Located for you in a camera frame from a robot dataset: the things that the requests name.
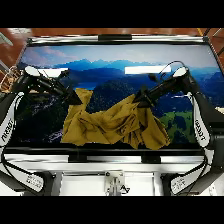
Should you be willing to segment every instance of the crumpled towel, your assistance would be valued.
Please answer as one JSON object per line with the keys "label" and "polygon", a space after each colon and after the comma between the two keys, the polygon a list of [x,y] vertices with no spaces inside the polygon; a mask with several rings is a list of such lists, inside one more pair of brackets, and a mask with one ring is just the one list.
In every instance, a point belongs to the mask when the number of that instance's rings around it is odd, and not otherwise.
{"label": "crumpled towel", "polygon": [[137,149],[140,143],[147,148],[159,149],[170,143],[164,125],[153,116],[150,108],[137,108],[131,95],[107,111],[87,113],[86,106],[93,91],[76,88],[82,105],[70,105],[64,121],[61,142],[81,146],[96,142],[114,144],[117,141]]}

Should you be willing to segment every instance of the cloth fold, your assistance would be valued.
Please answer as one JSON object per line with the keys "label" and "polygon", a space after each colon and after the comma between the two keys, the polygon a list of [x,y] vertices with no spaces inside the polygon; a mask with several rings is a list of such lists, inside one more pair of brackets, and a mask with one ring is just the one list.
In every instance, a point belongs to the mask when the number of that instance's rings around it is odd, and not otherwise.
{"label": "cloth fold", "polygon": [[87,113],[93,91],[77,88],[82,105],[70,105],[64,121],[61,142],[81,146],[88,142],[114,144],[128,143],[137,149],[139,144],[159,149],[170,143],[164,125],[154,117],[150,108],[137,108],[132,103],[135,95],[123,99],[107,111]]}

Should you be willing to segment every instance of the metal bracket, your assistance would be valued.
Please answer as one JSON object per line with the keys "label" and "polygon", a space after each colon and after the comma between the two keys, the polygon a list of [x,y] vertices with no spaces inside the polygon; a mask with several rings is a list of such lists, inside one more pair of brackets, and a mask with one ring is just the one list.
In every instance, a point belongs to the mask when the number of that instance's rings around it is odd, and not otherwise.
{"label": "metal bracket", "polygon": [[105,193],[107,196],[121,196],[121,194],[127,193],[125,176],[122,170],[105,173]]}

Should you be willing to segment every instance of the sky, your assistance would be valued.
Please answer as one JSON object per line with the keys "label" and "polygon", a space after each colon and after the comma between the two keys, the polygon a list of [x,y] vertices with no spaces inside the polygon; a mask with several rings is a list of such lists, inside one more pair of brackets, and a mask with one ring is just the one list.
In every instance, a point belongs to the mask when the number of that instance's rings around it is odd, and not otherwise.
{"label": "sky", "polygon": [[168,44],[130,44],[130,45],[65,45],[28,47],[21,61],[29,65],[53,66],[76,60],[87,59],[167,64],[174,60],[183,61],[192,67],[217,67],[217,62],[207,45],[168,45]]}

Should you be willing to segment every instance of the garment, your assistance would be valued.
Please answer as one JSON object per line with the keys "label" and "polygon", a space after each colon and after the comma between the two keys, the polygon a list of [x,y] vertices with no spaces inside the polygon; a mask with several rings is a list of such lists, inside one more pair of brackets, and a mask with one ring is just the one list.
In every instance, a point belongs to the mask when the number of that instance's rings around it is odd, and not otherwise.
{"label": "garment", "polygon": [[107,111],[89,114],[85,109],[93,91],[77,88],[76,93],[83,104],[69,106],[61,142],[80,146],[88,142],[122,141],[135,149],[142,143],[154,150],[170,143],[164,125],[150,108],[137,108],[138,103],[132,103],[134,94]]}

